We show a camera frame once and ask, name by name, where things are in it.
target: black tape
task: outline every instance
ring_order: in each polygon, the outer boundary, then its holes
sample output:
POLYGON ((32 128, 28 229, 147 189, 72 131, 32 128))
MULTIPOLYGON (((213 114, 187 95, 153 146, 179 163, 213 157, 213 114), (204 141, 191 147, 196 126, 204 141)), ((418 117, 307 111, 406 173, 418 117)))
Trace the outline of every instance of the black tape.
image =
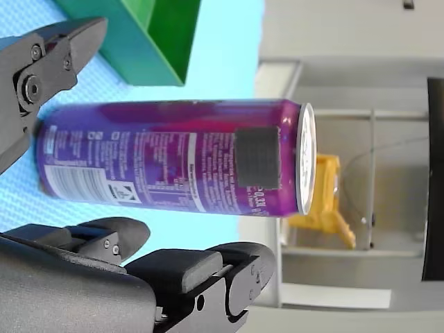
POLYGON ((234 139, 237 184, 278 189, 280 184, 279 128, 240 128, 234 139))

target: can lid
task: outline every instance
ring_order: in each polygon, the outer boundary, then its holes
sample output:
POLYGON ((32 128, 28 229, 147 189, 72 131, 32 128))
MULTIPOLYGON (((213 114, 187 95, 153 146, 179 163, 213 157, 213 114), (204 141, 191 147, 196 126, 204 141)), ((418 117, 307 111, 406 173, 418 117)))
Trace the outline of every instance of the can lid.
POLYGON ((316 124, 310 103, 300 107, 296 139, 296 199, 299 214, 307 215, 316 175, 316 124))

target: bolt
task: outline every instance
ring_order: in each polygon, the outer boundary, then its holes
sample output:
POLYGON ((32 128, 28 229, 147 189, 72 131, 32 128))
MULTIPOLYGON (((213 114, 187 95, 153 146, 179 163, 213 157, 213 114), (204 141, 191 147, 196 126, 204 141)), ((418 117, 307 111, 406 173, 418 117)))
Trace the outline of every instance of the bolt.
POLYGON ((118 245, 114 245, 112 247, 112 254, 113 255, 118 255, 119 254, 119 246, 118 245))
POLYGON ((33 45, 31 47, 31 59, 32 60, 39 60, 42 57, 42 49, 39 45, 33 45))
POLYGON ((42 85, 40 79, 31 75, 23 82, 23 95, 29 103, 37 103, 42 96, 42 85))
POLYGON ((63 60, 63 68, 65 68, 67 71, 70 71, 72 69, 72 61, 71 61, 71 55, 67 55, 65 59, 63 60))

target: blue cloth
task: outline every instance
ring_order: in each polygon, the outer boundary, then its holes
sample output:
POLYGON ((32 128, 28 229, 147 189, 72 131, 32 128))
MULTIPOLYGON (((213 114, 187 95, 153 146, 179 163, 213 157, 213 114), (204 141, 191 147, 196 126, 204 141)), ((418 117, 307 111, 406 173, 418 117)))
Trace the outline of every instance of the blue cloth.
MULTIPOLYGON (((186 87, 131 87, 101 56, 78 76, 78 84, 44 105, 40 117, 64 103, 253 97, 258 61, 262 0, 203 0, 186 87)), ((21 35, 65 16, 52 1, 0 1, 0 36, 21 35)), ((26 223, 73 225, 106 216, 145 222, 152 236, 138 252, 158 248, 203 249, 236 241, 236 216, 164 212, 73 203, 39 190, 33 149, 0 177, 0 232, 26 223)))

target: green bin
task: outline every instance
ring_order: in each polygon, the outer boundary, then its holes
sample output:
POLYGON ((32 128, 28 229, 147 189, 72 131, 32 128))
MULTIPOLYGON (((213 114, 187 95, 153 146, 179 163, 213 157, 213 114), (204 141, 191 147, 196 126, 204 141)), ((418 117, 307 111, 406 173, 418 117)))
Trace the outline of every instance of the green bin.
POLYGON ((101 48, 130 85, 185 84, 200 0, 55 0, 71 18, 107 17, 101 48))

